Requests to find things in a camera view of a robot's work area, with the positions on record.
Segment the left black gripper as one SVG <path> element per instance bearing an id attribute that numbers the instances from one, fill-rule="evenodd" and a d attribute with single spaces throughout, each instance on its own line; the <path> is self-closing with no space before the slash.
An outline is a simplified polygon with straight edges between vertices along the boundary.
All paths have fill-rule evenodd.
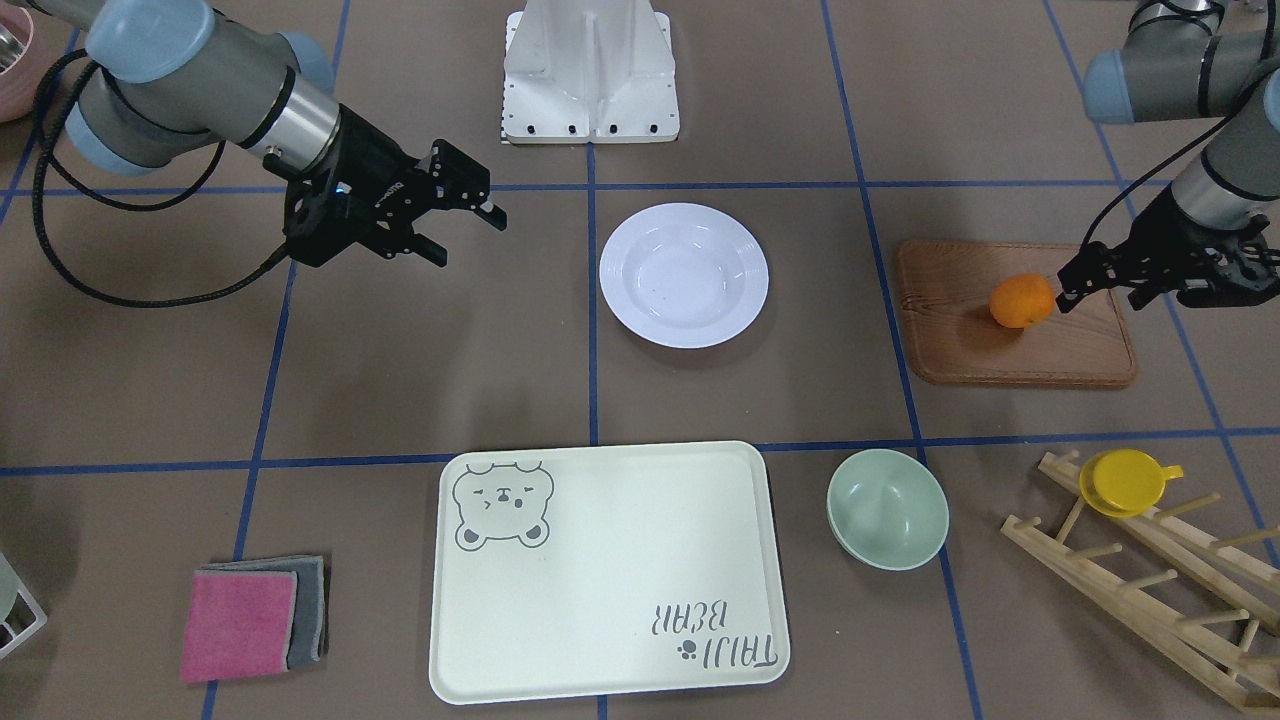
<path id="1" fill-rule="evenodd" d="M 1084 243 L 1056 273 L 1056 306 L 1070 313 L 1089 295 L 1129 287 L 1142 310 L 1174 293 L 1184 307 L 1256 307 L 1279 295 L 1277 250 L 1265 240 L 1270 219 L 1253 214 L 1235 229 L 1215 229 L 1188 217 L 1166 188 L 1134 220 L 1119 249 Z"/>

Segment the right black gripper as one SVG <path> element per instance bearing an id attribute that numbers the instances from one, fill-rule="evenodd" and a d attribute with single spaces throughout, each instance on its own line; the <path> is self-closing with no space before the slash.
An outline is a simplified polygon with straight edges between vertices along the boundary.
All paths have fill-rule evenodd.
<path id="1" fill-rule="evenodd" d="M 417 255 L 435 266 L 448 251 L 413 231 L 426 209 L 465 210 L 502 232 L 506 211 L 492 199 L 490 172 L 447 140 L 435 140 L 419 163 L 422 188 L 413 200 L 417 161 L 362 117 L 340 105 L 335 136 L 316 164 L 291 174 L 285 187 L 283 252 L 321 266 L 352 245 L 394 259 Z"/>

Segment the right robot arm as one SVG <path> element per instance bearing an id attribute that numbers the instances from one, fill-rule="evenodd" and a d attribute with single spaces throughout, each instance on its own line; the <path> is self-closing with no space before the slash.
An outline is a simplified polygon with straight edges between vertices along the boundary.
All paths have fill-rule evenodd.
<path id="1" fill-rule="evenodd" d="M 465 210 L 498 231 L 490 173 L 439 138 L 412 158 L 338 102 L 325 53 L 298 33 L 264 35 L 205 1 L 32 1 L 84 32 L 100 74 L 68 133 L 96 165 L 137 176 L 210 143 L 257 158 L 287 182 L 285 254 L 320 266 L 353 245 L 384 258 L 447 251 L 413 228 Z"/>

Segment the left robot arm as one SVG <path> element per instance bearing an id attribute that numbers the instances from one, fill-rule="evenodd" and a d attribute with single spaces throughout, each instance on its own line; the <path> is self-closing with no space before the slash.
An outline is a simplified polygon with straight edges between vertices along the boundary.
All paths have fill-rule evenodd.
<path id="1" fill-rule="evenodd" d="M 1277 296 L 1266 209 L 1279 196 L 1277 9 L 1265 29 L 1221 35 L 1224 1 L 1142 1 L 1125 44 L 1098 55 L 1083 87 L 1103 124 L 1193 118 L 1213 127 L 1197 156 L 1110 247 L 1087 234 L 1057 273 L 1056 304 L 1116 287 L 1142 309 L 1162 293 L 1188 307 L 1252 307 Z"/>

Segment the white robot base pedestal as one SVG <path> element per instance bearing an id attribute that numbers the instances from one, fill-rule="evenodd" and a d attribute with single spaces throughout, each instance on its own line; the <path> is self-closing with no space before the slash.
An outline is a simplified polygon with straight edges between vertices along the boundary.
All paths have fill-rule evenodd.
<path id="1" fill-rule="evenodd" d="M 506 18 L 503 69 L 507 143 L 680 136 L 671 22 L 649 1 L 529 1 Z"/>

